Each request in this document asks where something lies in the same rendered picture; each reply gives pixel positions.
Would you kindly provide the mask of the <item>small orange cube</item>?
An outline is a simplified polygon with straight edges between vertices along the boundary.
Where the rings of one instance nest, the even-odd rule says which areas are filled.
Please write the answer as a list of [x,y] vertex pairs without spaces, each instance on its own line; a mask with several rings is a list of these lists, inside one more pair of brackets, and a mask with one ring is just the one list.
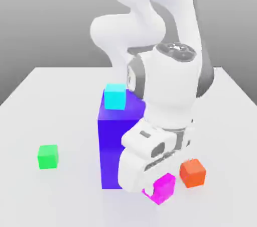
[[185,186],[192,188],[204,184],[206,169],[198,159],[191,159],[181,164],[179,175]]

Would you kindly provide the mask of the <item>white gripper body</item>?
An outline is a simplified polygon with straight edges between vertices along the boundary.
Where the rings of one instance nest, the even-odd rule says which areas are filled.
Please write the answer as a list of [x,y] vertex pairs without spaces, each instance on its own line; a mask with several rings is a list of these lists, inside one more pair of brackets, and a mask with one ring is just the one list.
[[178,167],[180,156],[180,150],[173,150],[146,160],[125,148],[119,159],[118,184],[127,192],[141,192],[166,173],[172,173]]

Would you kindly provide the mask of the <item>small green cube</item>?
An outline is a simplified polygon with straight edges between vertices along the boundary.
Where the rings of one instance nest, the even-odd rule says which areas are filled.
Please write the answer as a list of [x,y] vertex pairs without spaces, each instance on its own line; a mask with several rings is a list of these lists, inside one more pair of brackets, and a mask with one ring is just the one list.
[[57,145],[42,145],[38,150],[38,164],[40,169],[55,169],[59,163]]

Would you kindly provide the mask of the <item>large blue box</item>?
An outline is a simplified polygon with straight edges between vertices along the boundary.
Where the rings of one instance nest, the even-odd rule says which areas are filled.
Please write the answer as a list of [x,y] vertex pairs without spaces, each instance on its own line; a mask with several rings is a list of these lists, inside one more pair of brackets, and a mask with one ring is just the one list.
[[105,109],[102,97],[97,119],[102,189],[121,189],[118,184],[119,158],[124,150],[121,138],[143,117],[144,111],[145,103],[129,90],[124,110]]

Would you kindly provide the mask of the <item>small magenta cube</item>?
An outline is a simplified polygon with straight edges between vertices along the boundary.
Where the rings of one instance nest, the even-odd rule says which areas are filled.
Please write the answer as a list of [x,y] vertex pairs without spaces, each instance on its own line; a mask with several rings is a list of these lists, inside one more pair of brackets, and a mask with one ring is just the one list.
[[142,193],[155,204],[160,205],[173,195],[175,183],[176,177],[167,173],[154,182],[152,195],[148,195],[145,189],[142,190]]

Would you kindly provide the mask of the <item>small cyan cube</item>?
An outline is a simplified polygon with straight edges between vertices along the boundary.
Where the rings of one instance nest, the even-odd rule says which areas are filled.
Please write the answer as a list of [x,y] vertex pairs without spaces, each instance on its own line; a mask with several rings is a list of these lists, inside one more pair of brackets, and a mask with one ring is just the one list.
[[105,109],[124,110],[126,104],[126,85],[113,84],[106,85],[104,90]]

